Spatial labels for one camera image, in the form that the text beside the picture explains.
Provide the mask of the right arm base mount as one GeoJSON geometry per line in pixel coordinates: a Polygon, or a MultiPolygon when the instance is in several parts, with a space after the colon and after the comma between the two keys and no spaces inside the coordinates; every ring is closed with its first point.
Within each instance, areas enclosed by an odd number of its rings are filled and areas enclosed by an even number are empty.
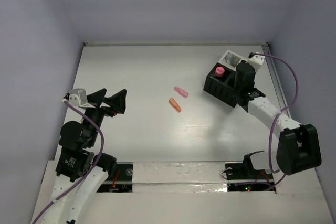
{"type": "Polygon", "coordinates": [[[255,191],[276,191],[272,174],[267,174],[265,169],[255,169],[251,156],[263,151],[256,151],[246,154],[242,161],[226,162],[221,177],[227,182],[228,192],[255,192],[255,191]]]}

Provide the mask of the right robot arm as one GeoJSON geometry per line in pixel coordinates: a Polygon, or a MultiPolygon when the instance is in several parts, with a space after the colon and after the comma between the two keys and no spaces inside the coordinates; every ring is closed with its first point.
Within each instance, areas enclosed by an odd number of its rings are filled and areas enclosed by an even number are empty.
{"type": "Polygon", "coordinates": [[[303,125],[278,110],[255,88],[254,67],[239,63],[235,71],[234,92],[237,103],[270,129],[278,138],[276,162],[285,175],[292,175],[322,164],[318,131],[303,125]]]}

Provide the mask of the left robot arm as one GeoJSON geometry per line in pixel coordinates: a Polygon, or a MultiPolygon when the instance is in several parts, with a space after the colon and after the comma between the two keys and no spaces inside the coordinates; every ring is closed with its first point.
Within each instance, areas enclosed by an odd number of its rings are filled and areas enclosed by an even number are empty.
{"type": "Polygon", "coordinates": [[[103,152],[101,124],[105,117],[124,114],[126,89],[107,97],[106,89],[87,94],[72,89],[62,99],[64,105],[81,116],[60,130],[61,152],[55,169],[51,201],[33,223],[81,223],[102,183],[117,175],[117,159],[103,152]]]}

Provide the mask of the orange highlighter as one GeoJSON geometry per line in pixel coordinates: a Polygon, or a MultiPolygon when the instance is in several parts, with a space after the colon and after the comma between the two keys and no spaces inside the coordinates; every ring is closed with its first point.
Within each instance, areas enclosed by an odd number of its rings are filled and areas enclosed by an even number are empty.
{"type": "Polygon", "coordinates": [[[182,111],[180,105],[175,101],[174,98],[169,99],[169,104],[178,112],[180,113],[182,111]]]}

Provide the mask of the pink capped highlighter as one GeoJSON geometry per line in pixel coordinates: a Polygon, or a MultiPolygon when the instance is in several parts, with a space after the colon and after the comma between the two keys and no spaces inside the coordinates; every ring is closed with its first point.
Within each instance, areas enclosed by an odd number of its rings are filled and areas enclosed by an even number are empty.
{"type": "Polygon", "coordinates": [[[222,77],[223,75],[224,75],[224,73],[225,73],[225,69],[223,68],[223,67],[221,67],[221,66],[218,66],[218,67],[216,67],[216,69],[215,69],[215,72],[214,72],[214,75],[216,76],[216,77],[222,77]]]}

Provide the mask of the blue highlighter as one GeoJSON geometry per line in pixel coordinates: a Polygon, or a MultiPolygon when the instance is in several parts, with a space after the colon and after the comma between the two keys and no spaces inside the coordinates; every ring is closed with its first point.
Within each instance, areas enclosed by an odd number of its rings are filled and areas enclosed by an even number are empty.
{"type": "Polygon", "coordinates": [[[234,55],[227,54],[225,59],[226,59],[227,64],[229,64],[231,66],[234,64],[234,55]]]}

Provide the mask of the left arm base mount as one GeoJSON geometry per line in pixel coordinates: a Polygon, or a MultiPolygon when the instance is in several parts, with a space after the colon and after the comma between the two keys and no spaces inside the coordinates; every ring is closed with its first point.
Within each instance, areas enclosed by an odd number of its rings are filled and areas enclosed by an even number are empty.
{"type": "Polygon", "coordinates": [[[133,187],[133,163],[117,163],[113,177],[108,177],[98,188],[98,193],[131,193],[133,187]]]}

